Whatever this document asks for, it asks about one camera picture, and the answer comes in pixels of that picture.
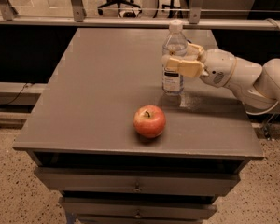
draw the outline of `red apple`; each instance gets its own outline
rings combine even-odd
[[[133,126],[146,138],[159,136],[166,125],[164,112],[155,105],[146,105],[137,110],[133,117]]]

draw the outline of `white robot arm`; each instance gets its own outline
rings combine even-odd
[[[237,99],[257,109],[280,104],[280,59],[261,66],[221,49],[203,51],[189,44],[188,57],[167,56],[162,62],[167,69],[186,77],[200,77],[208,85],[230,89]]]

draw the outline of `drawer front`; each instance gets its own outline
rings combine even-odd
[[[76,215],[128,217],[133,219],[208,219],[217,210],[213,205],[161,203],[153,200],[61,198],[60,205]]]
[[[168,195],[225,196],[238,175],[35,168],[49,188]]]
[[[201,220],[77,216],[83,224],[203,224]]]

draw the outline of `speckled floor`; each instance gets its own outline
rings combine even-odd
[[[65,223],[60,194],[35,178],[26,153],[12,149],[19,133],[0,129],[0,224]],[[205,224],[280,224],[280,126],[273,126],[272,141],[258,136],[265,159],[244,168],[242,181],[216,200],[218,212]]]

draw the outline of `bottle cap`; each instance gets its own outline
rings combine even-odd
[[[169,31],[172,33],[180,33],[183,30],[183,22],[179,19],[171,20],[169,23]]]

